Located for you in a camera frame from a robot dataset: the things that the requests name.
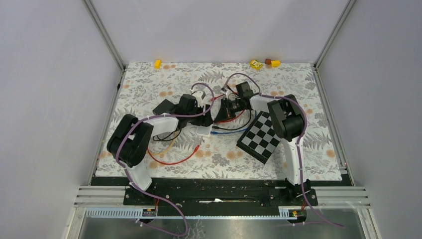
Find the white network switch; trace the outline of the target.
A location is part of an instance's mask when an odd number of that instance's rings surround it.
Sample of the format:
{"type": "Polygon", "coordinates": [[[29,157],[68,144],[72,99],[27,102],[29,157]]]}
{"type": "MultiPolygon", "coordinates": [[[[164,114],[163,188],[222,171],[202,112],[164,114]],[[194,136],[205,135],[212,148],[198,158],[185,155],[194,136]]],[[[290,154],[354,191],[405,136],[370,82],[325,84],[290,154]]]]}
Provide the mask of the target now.
{"type": "Polygon", "coordinates": [[[201,137],[210,137],[212,126],[198,126],[196,129],[196,134],[201,137]]]}

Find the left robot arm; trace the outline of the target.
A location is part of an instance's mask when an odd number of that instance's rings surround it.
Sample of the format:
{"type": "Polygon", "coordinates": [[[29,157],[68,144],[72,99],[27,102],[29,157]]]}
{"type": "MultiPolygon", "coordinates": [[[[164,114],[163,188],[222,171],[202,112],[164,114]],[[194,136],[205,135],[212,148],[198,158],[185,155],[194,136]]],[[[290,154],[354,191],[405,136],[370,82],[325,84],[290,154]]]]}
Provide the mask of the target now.
{"type": "Polygon", "coordinates": [[[179,102],[162,101],[153,109],[153,116],[138,119],[126,114],[110,137],[106,149],[127,172],[131,185],[138,188],[135,198],[144,205],[154,200],[152,183],[146,166],[142,164],[152,137],[175,133],[188,124],[197,126],[197,134],[210,136],[213,119],[211,106],[205,101],[205,92],[183,94],[179,102]]]}

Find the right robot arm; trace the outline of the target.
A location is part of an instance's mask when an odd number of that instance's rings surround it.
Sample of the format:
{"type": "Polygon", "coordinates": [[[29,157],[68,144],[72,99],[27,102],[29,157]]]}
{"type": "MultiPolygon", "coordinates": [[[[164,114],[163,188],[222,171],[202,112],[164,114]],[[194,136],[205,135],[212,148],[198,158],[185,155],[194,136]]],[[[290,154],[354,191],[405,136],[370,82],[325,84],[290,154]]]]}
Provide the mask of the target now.
{"type": "Polygon", "coordinates": [[[247,82],[236,85],[237,96],[230,99],[228,94],[220,100],[220,108],[215,122],[234,118],[237,112],[251,110],[269,114],[271,126],[283,146],[288,172],[285,197],[288,203],[298,205],[310,190],[310,182],[303,172],[303,137],[307,128],[307,117],[294,95],[269,96],[255,93],[247,82]]]}

